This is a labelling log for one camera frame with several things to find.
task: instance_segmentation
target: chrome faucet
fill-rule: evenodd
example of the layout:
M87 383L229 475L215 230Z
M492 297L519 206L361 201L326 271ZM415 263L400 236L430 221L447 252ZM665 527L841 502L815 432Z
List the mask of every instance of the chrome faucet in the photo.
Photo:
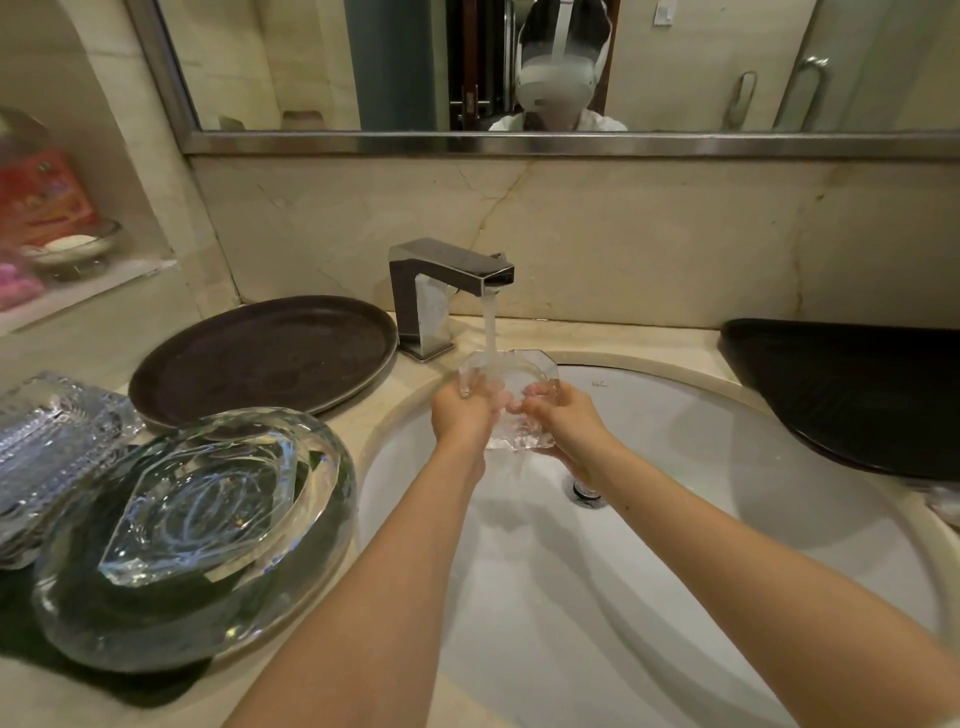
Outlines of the chrome faucet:
M514 282L514 266L503 255L481 255L429 237L390 249L400 348L429 361L453 348L447 286L474 296Z

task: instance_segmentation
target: sink drain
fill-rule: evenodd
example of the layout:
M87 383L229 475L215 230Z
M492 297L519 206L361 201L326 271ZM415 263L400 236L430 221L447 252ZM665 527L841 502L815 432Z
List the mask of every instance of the sink drain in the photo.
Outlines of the sink drain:
M607 505L607 502L600 496L599 493L592 491L574 477L570 477L566 480L566 483L564 484L564 492L571 503L574 505L579 505L581 508L589 508L590 510L595 511Z

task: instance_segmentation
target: round tray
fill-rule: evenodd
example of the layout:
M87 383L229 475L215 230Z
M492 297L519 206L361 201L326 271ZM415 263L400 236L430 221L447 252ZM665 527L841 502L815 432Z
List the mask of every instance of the round tray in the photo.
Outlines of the round tray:
M181 427L245 407L322 412L370 384L396 353L394 320L371 303L296 296L234 308L187 328L137 367L130 399Z

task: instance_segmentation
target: forearm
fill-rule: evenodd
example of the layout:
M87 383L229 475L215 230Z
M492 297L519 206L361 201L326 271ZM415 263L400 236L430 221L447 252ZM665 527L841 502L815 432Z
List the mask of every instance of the forearm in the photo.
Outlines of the forearm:
M426 723L472 453L439 447L344 578L291 635L227 728Z
M912 619L760 535L622 446L595 485L804 726L923 728L960 714L960 667Z

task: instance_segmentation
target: mirror frame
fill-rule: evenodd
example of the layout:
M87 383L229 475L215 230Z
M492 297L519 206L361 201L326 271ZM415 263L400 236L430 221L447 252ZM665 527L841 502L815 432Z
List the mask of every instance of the mirror frame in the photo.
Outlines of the mirror frame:
M960 130L897 133L208 132L155 0L126 0L170 125L188 156L960 159Z

